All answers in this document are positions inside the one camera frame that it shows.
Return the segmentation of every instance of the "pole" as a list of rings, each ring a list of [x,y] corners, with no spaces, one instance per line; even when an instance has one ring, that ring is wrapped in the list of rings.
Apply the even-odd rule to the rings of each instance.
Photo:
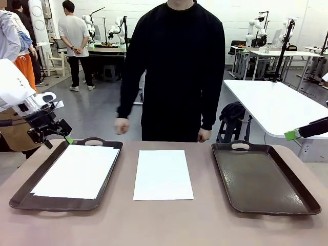
[[[280,55],[280,58],[279,58],[279,61],[278,61],[278,65],[277,65],[277,69],[276,69],[276,73],[275,73],[275,76],[272,80],[272,82],[276,83],[277,82],[277,78],[279,76],[279,71],[280,71],[280,68],[281,68],[281,65],[282,65],[282,61],[283,61],[283,56],[285,54],[285,51],[287,49],[287,44],[288,44],[288,41],[289,41],[289,37],[291,35],[291,31],[292,31],[292,28],[293,26],[295,25],[295,21],[294,20],[291,20],[289,26],[288,26],[288,31],[287,31],[287,35],[284,39],[284,42],[283,42],[283,46],[282,46],[282,51],[281,51],[281,55]]]

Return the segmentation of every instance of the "white table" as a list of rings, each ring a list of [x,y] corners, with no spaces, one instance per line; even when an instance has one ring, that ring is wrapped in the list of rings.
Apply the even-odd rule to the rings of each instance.
[[[270,136],[285,133],[328,116],[328,109],[283,83],[225,80],[224,84],[245,107],[239,139],[245,137],[249,116]],[[305,161],[314,139],[327,139],[328,133],[304,139],[298,157]]]
[[[248,67],[250,57],[251,56],[256,56],[256,64],[255,64],[255,69],[254,69],[254,74],[253,74],[253,80],[255,79],[257,66],[258,66],[258,63],[260,61],[260,57],[279,57],[281,55],[281,51],[270,51],[269,53],[265,54],[265,53],[261,53],[260,51],[251,50],[250,53],[251,53],[251,55],[249,55],[249,57],[247,59],[247,62],[246,62],[246,68]],[[301,89],[302,85],[303,85],[306,70],[307,70],[307,68],[310,64],[311,59],[313,57],[322,57],[319,54],[306,52],[306,51],[285,51],[283,56],[287,57],[287,60],[284,64],[284,66],[283,66],[282,72],[284,72],[286,70],[287,66],[288,66],[288,69],[287,69],[285,75],[283,76],[284,80],[287,77],[287,73],[288,73],[288,70],[289,70],[292,62],[296,62],[296,61],[297,62],[301,62],[301,61],[304,62],[304,61],[306,61],[306,64],[305,64],[304,69],[303,69],[303,74],[302,74],[301,80],[299,82],[297,91],[299,91]],[[303,58],[303,60],[293,60],[294,56],[301,56],[302,58],[307,57],[307,60],[305,60],[304,58]],[[245,70],[244,80],[246,80],[246,74],[247,74],[247,69]]]

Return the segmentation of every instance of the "man's left hand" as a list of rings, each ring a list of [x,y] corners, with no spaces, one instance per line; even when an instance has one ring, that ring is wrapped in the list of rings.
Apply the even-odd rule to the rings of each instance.
[[[33,49],[32,51],[32,55],[35,57],[35,59],[37,60],[37,51],[35,49]]]
[[[198,133],[198,141],[205,142],[207,140],[210,140],[211,136],[212,136],[212,131],[207,131],[207,130],[200,128],[199,133]]]

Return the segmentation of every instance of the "desk leg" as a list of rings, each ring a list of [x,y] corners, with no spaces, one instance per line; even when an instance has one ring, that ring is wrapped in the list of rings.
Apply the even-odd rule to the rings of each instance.
[[[235,74],[234,74],[235,73],[236,59],[237,59],[237,50],[235,50],[235,60],[234,60],[234,63],[232,64],[232,71],[229,73],[234,78],[236,77]]]
[[[301,80],[299,81],[299,85],[298,85],[297,91],[300,91],[300,89],[301,89],[301,87],[302,87],[302,85],[303,85],[303,81],[304,81],[304,78],[305,78],[306,70],[307,70],[307,68],[308,68],[308,66],[309,66],[310,61],[311,61],[311,57],[309,56],[309,57],[307,58],[306,65],[305,65],[304,70],[303,70],[303,73],[302,73],[302,78],[301,78]]]
[[[301,159],[301,161],[305,162],[306,161],[306,157],[309,153],[309,150],[311,148],[311,145],[313,144],[314,139],[307,139],[305,138],[303,140],[303,144],[301,147],[301,150],[298,153],[298,158]]]
[[[247,61],[246,61],[246,66],[245,66],[244,79],[243,80],[246,80],[246,75],[247,75],[247,71],[248,71],[248,64],[250,63],[250,59],[251,59],[251,54],[248,54]]]
[[[256,76],[256,71],[257,71],[257,66],[258,66],[258,60],[260,60],[260,57],[256,57],[256,64],[255,64],[255,69],[254,69],[254,73],[253,73],[253,79],[255,80],[255,76]]]
[[[246,135],[246,130],[247,130],[247,126],[248,126],[248,121],[249,120],[250,120],[250,114],[246,110],[244,119],[242,120],[242,125],[241,125],[239,140],[245,141],[245,135]]]

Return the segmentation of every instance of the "white paper sheet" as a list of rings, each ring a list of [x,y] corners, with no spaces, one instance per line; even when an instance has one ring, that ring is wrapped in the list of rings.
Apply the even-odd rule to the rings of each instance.
[[[69,145],[31,193],[95,199],[118,151],[102,146]]]
[[[133,200],[194,199],[185,152],[139,152]]]
[[[322,79],[323,79],[324,81],[328,82],[328,73],[327,73],[324,77],[322,77]]]

